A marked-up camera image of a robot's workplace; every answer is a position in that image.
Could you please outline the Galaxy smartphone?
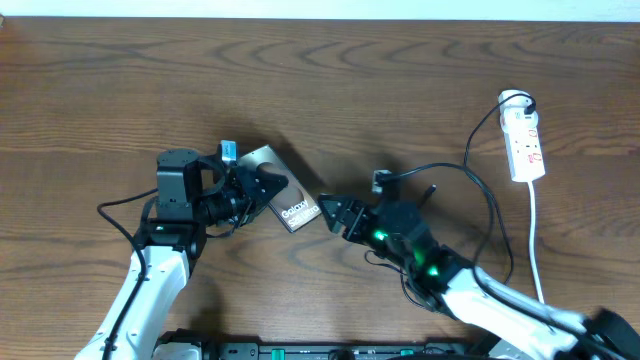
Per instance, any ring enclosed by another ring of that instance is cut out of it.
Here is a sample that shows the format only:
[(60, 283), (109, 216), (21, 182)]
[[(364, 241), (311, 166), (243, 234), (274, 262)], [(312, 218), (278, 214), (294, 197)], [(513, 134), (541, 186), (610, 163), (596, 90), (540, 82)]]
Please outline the Galaxy smartphone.
[(243, 155), (238, 162), (258, 173), (283, 175), (288, 179), (288, 185), (270, 201), (269, 206), (290, 233), (298, 231), (321, 214), (315, 199), (270, 145)]

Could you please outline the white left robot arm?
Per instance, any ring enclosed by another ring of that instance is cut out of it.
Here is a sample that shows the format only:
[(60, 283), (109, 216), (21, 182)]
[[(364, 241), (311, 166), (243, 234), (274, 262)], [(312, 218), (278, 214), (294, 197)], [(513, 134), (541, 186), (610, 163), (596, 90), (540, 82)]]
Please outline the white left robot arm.
[(253, 170), (235, 158), (232, 142), (213, 155), (171, 149), (157, 157), (156, 188), (136, 232), (126, 279), (80, 359), (216, 359), (219, 347), (193, 331), (164, 331), (172, 304), (187, 285), (211, 234), (251, 223), (283, 189), (285, 176)]

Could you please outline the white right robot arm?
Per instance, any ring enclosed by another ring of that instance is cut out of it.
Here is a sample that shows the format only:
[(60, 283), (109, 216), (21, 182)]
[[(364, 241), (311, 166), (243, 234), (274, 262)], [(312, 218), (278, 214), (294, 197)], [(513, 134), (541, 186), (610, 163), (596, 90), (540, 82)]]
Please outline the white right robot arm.
[(589, 318), (502, 284), (439, 244), (412, 202), (370, 205), (351, 196), (322, 195), (317, 203), (331, 232), (401, 268), (429, 311), (482, 328), (532, 359), (639, 356), (639, 334), (620, 315), (602, 309)]

